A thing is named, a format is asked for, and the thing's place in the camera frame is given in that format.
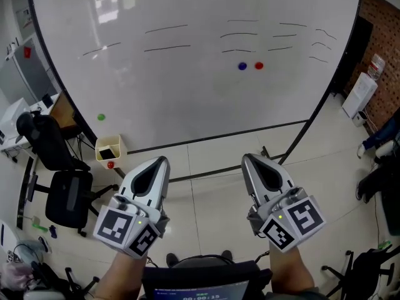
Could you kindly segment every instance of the red sign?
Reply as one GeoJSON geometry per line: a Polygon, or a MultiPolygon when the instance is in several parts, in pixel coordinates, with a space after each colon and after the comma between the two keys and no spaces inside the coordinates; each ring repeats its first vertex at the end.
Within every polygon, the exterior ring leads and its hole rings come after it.
{"type": "Polygon", "coordinates": [[[31,51],[32,51],[31,47],[24,47],[24,57],[26,59],[29,59],[31,57],[31,51]]]}

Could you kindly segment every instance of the black office chair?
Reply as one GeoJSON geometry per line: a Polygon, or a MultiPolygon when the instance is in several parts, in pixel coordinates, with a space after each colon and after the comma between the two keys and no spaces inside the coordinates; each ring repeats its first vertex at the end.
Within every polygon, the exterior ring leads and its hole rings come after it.
{"type": "Polygon", "coordinates": [[[82,288],[79,284],[74,282],[70,267],[65,268],[67,280],[61,279],[58,275],[46,264],[32,262],[32,273],[36,280],[40,280],[44,288],[37,287],[32,293],[38,292],[40,289],[55,290],[62,293],[66,300],[84,300],[85,295],[89,294],[93,286],[100,281],[98,277],[93,277],[92,281],[82,288]]]}
{"type": "Polygon", "coordinates": [[[354,264],[354,253],[346,251],[346,255],[350,256],[350,259],[344,276],[329,266],[323,266],[321,268],[323,271],[331,271],[339,279],[339,284],[326,297],[329,298],[342,289],[341,300],[345,297],[346,299],[367,300],[374,294],[381,275],[387,276],[387,285],[390,285],[394,263],[391,264],[390,269],[381,269],[381,264],[399,254],[400,246],[387,253],[389,248],[391,245],[383,250],[370,249],[368,252],[360,254],[354,264]]]}
{"type": "Polygon", "coordinates": [[[37,184],[34,175],[28,187],[27,199],[33,200],[35,191],[48,193],[46,217],[60,226],[82,231],[88,221],[89,210],[96,216],[99,213],[92,207],[92,202],[118,185],[110,185],[98,192],[92,192],[93,176],[86,163],[74,159],[69,152],[57,121],[51,116],[32,116],[25,112],[17,119],[17,130],[32,145],[44,166],[54,173],[50,187],[37,184]]]}
{"type": "Polygon", "coordinates": [[[17,119],[17,131],[32,146],[32,150],[48,170],[83,170],[90,167],[71,156],[57,121],[51,116],[22,113],[17,119]]]}

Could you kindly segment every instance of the red magnet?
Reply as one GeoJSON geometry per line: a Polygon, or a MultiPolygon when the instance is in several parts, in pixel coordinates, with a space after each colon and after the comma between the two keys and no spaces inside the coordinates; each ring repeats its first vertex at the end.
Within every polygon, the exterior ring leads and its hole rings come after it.
{"type": "Polygon", "coordinates": [[[254,67],[256,67],[257,70],[261,70],[264,67],[264,64],[262,62],[257,62],[254,67]]]}
{"type": "Polygon", "coordinates": [[[29,59],[31,57],[31,51],[32,51],[32,48],[24,47],[24,57],[26,59],[29,59]]]}

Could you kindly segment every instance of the digital display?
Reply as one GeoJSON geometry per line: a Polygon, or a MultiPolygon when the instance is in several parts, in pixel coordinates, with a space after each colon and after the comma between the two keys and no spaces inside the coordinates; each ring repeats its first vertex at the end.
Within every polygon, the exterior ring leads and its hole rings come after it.
{"type": "Polygon", "coordinates": [[[196,289],[155,289],[154,300],[242,300],[249,281],[196,289]]]}

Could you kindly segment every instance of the computer monitor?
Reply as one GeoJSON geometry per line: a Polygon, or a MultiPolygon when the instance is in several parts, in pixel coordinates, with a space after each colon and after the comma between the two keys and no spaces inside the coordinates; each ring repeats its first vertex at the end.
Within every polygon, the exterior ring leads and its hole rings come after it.
{"type": "Polygon", "coordinates": [[[272,272],[254,261],[213,267],[146,267],[143,287],[148,300],[257,300],[272,272]]]}

